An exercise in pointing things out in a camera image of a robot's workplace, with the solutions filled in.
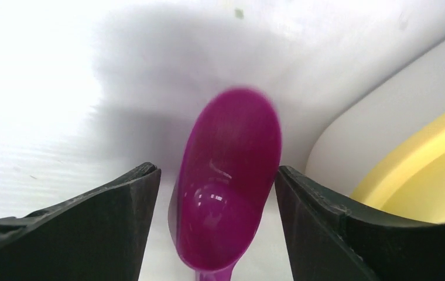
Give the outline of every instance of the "yellow lid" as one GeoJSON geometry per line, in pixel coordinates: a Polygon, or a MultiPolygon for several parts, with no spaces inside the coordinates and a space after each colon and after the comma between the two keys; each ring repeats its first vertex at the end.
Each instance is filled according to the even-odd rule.
{"type": "Polygon", "coordinates": [[[445,114],[388,154],[351,197],[401,217],[445,222],[445,114]]]}

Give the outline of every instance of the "spoon bowl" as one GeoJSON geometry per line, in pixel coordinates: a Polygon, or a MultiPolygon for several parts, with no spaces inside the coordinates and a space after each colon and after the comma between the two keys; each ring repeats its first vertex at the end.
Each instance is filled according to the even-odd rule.
{"type": "Polygon", "coordinates": [[[177,253],[197,280],[230,280],[259,227],[280,154],[277,114],[255,90],[223,92],[198,117],[169,206],[177,253]]]}

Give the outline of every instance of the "spoon handle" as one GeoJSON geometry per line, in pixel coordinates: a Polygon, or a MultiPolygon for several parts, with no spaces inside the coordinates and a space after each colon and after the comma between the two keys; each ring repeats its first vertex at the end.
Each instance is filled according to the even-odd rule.
{"type": "Polygon", "coordinates": [[[195,281],[231,281],[233,266],[217,272],[195,272],[195,281]]]}

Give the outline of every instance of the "black plastic jaw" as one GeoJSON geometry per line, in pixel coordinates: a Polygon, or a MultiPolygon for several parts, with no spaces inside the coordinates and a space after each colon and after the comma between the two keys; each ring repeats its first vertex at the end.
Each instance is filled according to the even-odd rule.
{"type": "Polygon", "coordinates": [[[295,281],[445,281],[445,224],[367,207],[287,166],[275,186],[295,281]]]}
{"type": "Polygon", "coordinates": [[[160,170],[116,180],[24,218],[0,219],[0,281],[137,281],[160,170]]]}

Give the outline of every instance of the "white surface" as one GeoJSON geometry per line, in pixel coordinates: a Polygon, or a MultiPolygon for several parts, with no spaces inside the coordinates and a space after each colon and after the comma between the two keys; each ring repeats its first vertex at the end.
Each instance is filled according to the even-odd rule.
{"type": "Polygon", "coordinates": [[[314,145],[305,174],[350,195],[388,153],[444,113],[445,41],[336,119],[314,145]]]}
{"type": "MultiPolygon", "coordinates": [[[[148,160],[163,181],[140,280],[192,281],[166,210],[211,97],[235,84],[266,91],[282,121],[282,163],[303,170],[337,115],[443,37],[445,0],[0,0],[0,217],[148,160]]],[[[274,198],[235,281],[292,279],[274,198]]]]}

